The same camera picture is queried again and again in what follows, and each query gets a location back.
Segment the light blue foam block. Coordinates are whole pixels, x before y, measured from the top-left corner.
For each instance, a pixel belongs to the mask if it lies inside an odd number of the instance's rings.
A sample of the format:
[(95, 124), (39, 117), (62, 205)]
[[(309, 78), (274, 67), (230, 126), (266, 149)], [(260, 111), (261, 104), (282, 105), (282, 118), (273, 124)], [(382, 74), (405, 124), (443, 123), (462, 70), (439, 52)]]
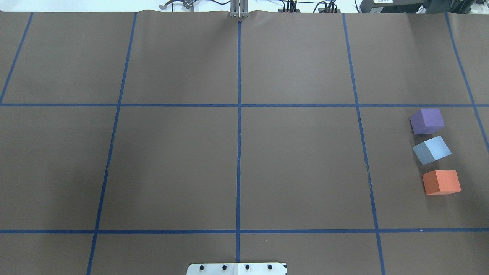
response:
[(412, 150), (422, 165), (427, 165), (452, 155), (442, 136), (435, 136), (421, 142), (412, 147)]

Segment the purple foam block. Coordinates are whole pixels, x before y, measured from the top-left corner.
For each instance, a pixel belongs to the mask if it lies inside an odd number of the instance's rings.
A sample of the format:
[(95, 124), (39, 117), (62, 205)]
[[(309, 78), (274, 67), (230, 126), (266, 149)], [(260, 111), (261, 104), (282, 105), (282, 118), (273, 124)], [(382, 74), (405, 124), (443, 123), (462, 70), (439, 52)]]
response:
[(439, 108), (421, 108), (410, 117), (414, 134), (433, 134), (445, 127)]

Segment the orange foam block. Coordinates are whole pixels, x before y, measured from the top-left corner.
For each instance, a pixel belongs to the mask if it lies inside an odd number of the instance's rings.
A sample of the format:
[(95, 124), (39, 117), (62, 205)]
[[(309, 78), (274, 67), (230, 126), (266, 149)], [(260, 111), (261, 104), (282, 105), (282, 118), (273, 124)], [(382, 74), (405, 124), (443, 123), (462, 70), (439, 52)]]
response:
[(434, 170), (421, 177), (426, 195), (448, 195), (461, 192), (459, 177), (455, 170)]

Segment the brown paper table mat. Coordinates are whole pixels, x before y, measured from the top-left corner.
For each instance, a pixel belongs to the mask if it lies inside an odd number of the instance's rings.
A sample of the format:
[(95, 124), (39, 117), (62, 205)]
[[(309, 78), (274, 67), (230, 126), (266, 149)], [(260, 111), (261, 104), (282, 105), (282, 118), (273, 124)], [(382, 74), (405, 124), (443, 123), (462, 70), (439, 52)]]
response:
[(2, 12), (0, 119), (2, 275), (488, 274), (487, 15)]

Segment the aluminium frame post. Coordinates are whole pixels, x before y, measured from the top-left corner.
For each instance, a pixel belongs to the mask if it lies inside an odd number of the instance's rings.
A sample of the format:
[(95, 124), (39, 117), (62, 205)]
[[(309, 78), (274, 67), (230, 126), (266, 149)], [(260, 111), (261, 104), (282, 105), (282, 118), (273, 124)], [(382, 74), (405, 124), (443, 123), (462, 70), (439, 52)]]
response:
[(231, 18), (246, 18), (248, 16), (248, 0), (230, 0)]

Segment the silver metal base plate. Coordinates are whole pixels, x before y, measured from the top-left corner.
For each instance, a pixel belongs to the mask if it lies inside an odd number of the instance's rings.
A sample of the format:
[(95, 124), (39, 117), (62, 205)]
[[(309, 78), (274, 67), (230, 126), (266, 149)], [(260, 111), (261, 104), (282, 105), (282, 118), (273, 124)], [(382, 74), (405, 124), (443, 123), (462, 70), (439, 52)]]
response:
[(195, 263), (188, 266), (187, 275), (287, 275), (286, 263)]

